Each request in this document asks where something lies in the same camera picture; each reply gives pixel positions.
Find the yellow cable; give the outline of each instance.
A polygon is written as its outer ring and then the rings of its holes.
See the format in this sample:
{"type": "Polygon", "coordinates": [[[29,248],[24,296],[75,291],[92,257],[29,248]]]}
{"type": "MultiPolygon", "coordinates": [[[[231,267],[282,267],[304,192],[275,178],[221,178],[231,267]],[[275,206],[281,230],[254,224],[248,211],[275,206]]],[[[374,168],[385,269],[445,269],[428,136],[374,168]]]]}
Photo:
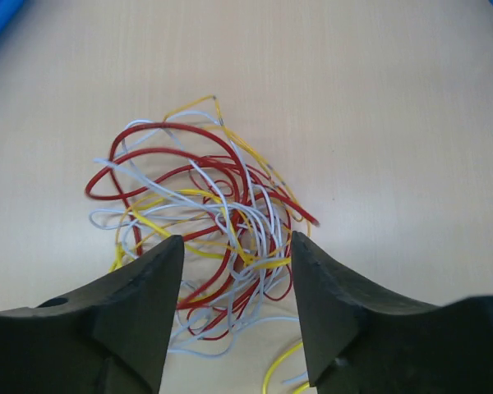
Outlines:
{"type": "Polygon", "coordinates": [[[298,386],[296,388],[296,390],[293,391],[293,394],[300,394],[300,393],[304,392],[310,386],[311,385],[309,384],[309,382],[304,382],[303,384],[301,384],[300,386],[298,386]]]}
{"type": "Polygon", "coordinates": [[[272,365],[269,367],[269,369],[266,371],[265,378],[263,379],[263,386],[261,388],[261,392],[263,394],[267,394],[269,390],[269,382],[270,378],[274,374],[274,371],[279,367],[281,363],[283,363],[290,355],[296,352],[296,350],[299,350],[303,347],[303,342],[300,341],[287,351],[285,351],[282,355],[280,355],[275,362],[272,363],[272,365]]]}

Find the table surface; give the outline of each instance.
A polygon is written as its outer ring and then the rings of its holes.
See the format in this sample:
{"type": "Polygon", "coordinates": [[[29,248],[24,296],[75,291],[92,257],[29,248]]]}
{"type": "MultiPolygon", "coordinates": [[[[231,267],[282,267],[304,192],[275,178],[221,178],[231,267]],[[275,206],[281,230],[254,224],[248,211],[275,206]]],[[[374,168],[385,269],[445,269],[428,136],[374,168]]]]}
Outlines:
{"type": "MultiPolygon", "coordinates": [[[[83,192],[92,159],[129,120],[204,94],[337,260],[432,303],[493,293],[487,0],[32,1],[0,38],[0,309],[107,272],[113,234],[89,224],[100,205],[83,192]]],[[[298,336],[267,323],[221,360],[169,356],[161,392],[257,392],[298,336]]]]}

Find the light wood surface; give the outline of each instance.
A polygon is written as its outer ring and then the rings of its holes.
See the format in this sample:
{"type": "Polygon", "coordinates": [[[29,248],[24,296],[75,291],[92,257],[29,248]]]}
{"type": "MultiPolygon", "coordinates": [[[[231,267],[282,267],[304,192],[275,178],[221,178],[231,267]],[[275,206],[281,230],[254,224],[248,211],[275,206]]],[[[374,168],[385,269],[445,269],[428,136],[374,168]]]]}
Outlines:
{"type": "MultiPolygon", "coordinates": [[[[0,38],[0,309],[106,273],[92,158],[127,121],[208,93],[336,259],[433,303],[493,293],[487,0],[53,0],[0,38]]],[[[169,356],[161,392],[258,392],[291,326],[253,329],[222,360],[169,356]]],[[[272,392],[300,369],[302,355],[272,392]]]]}

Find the wire bundle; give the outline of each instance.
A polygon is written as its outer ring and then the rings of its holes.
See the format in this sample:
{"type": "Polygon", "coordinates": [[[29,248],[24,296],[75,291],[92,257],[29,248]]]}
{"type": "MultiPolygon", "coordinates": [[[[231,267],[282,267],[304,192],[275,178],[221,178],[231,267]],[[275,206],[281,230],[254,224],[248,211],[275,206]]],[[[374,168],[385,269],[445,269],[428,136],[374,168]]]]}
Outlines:
{"type": "Polygon", "coordinates": [[[171,335],[169,352],[220,357],[232,349],[239,334],[248,327],[274,320],[297,321],[290,316],[262,318],[260,309],[266,299],[282,300],[292,289],[289,263],[293,220],[305,221],[309,234],[311,224],[319,223],[301,207],[267,160],[224,125],[215,96],[206,96],[170,112],[162,122],[132,121],[115,138],[108,158],[94,161],[104,168],[91,178],[85,193],[92,199],[121,201],[125,207],[98,208],[90,214],[90,221],[96,227],[115,230],[116,258],[110,271],[137,259],[148,249],[147,242],[160,242],[181,232],[183,226],[196,223],[203,227],[182,233],[186,252],[220,262],[206,282],[196,285],[182,281],[182,290],[189,294],[177,303],[177,326],[171,335]],[[191,109],[206,100],[214,101],[217,118],[191,109]],[[203,119],[204,125],[173,122],[194,116],[203,119]],[[225,139],[217,136],[216,132],[220,131],[225,139]],[[204,156],[189,153],[178,132],[205,138],[222,153],[204,156]],[[126,139],[137,133],[144,135],[128,144],[126,139]],[[166,134],[175,148],[144,147],[158,133],[166,134]],[[245,153],[258,167],[247,163],[245,153]],[[187,164],[153,180],[135,163],[136,158],[150,155],[158,160],[181,157],[187,164]],[[138,181],[141,187],[123,191],[117,173],[138,181]],[[178,190],[165,186],[171,178],[180,175],[193,186],[178,190]],[[97,195],[92,191],[105,176],[111,178],[116,194],[97,195]],[[99,215],[116,215],[119,220],[117,224],[107,225],[98,220],[99,215]],[[285,291],[274,295],[274,288],[282,282],[287,283],[285,291]],[[230,337],[228,347],[217,354],[190,349],[196,341],[225,337],[230,337]]]}

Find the wooden table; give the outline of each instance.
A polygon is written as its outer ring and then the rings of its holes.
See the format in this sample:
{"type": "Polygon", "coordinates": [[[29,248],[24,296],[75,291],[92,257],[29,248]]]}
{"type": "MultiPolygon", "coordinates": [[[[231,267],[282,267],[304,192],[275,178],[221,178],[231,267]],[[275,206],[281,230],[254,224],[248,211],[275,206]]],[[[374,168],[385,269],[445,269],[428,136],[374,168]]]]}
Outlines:
{"type": "MultiPolygon", "coordinates": [[[[92,158],[127,121],[209,93],[336,259],[433,303],[493,293],[487,0],[62,0],[28,2],[0,38],[0,309],[107,272],[92,158]]],[[[161,392],[257,392],[298,336],[267,323],[221,360],[169,356],[161,392]]]]}

